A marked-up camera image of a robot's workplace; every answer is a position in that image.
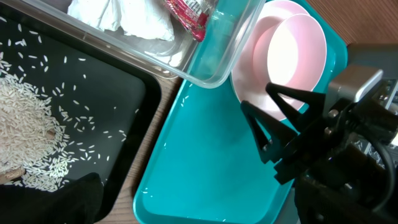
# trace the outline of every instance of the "wood grain surface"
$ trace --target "wood grain surface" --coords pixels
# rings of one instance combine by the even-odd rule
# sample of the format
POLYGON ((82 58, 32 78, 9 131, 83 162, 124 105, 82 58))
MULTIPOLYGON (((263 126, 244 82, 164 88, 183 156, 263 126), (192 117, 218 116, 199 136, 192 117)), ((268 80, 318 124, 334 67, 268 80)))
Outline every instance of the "wood grain surface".
MULTIPOLYGON (((398 0, 308 0, 338 35, 350 43, 398 43, 398 0)), ((145 171, 181 79, 159 79, 162 101, 111 213, 99 223, 138 223, 132 198, 145 171)))

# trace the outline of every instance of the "white plastic bag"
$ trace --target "white plastic bag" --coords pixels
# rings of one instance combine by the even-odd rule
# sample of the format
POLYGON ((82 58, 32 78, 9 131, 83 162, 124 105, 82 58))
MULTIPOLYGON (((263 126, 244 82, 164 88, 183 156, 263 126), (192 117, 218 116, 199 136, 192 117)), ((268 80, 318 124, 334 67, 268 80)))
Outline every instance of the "white plastic bag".
POLYGON ((119 0, 125 35, 144 39, 174 40, 170 13, 163 0, 119 0))
POLYGON ((119 0, 110 0, 104 15, 102 16, 99 29, 116 31, 120 27, 120 20, 122 18, 119 0))
POLYGON ((109 0, 73 0, 68 15, 98 29, 108 4, 109 0))

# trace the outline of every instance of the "rice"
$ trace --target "rice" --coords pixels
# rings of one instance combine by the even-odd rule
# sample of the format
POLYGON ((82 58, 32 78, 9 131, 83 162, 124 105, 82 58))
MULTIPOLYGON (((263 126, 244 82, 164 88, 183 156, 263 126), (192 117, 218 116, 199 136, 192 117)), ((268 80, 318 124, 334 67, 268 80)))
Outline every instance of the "rice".
POLYGON ((22 183, 7 185, 54 192, 69 172, 68 163, 74 162, 62 156, 65 127, 51 117, 51 98, 38 99, 38 88, 20 80, 14 75, 0 78, 0 174, 22 167, 22 183))

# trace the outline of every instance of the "red package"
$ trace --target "red package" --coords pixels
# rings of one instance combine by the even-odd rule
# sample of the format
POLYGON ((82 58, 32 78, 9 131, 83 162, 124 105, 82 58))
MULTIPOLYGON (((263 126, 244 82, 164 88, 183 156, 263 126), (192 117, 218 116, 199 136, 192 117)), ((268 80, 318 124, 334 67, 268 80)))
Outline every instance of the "red package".
POLYGON ((206 23, 218 0, 165 0, 166 8, 199 42, 205 39, 206 23))

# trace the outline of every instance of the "turquoise plastic tray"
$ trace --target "turquoise plastic tray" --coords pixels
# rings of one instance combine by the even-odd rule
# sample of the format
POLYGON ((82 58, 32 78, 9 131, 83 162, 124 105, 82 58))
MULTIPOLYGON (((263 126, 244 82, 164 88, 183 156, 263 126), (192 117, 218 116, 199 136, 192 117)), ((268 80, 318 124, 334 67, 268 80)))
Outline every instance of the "turquoise plastic tray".
MULTIPOLYGON (((324 92, 346 67, 346 46, 310 5, 295 2, 318 20, 326 35, 326 67, 315 88, 324 92)), ((274 164, 260 161, 230 82, 209 90, 184 81, 133 210, 147 224, 272 223, 292 184, 280 185, 274 175, 274 164)))

